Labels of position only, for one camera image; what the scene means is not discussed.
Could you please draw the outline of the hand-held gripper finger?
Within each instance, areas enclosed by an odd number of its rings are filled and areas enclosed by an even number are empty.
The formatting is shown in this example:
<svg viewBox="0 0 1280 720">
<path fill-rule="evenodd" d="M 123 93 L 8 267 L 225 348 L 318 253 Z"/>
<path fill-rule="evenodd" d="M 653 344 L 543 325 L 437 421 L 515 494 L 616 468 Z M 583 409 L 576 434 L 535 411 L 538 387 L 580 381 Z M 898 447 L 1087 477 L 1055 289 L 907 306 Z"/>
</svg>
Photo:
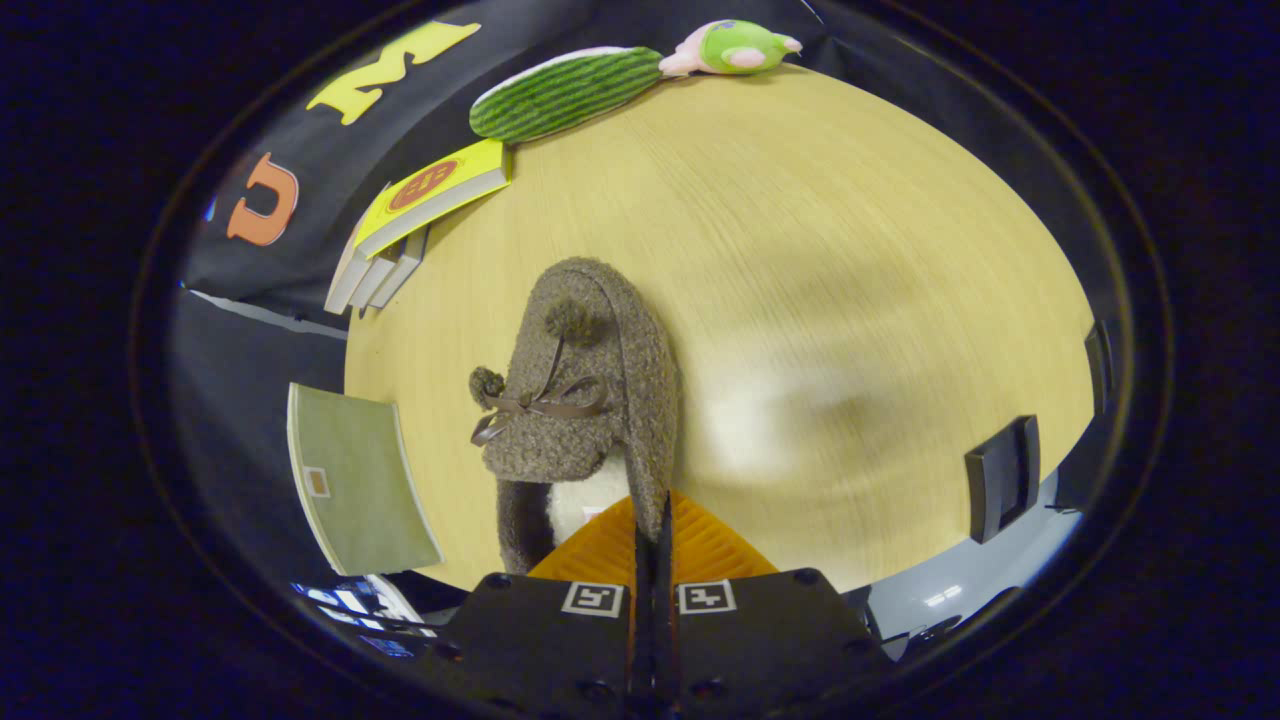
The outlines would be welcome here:
<svg viewBox="0 0 1280 720">
<path fill-rule="evenodd" d="M 625 717 L 650 667 L 635 520 L 618 500 L 531 570 L 484 577 L 442 628 L 442 683 L 488 717 Z"/>
<path fill-rule="evenodd" d="M 814 568 L 777 568 L 708 509 L 672 492 L 655 671 L 678 719 L 819 719 L 893 671 L 860 607 Z"/>
</svg>

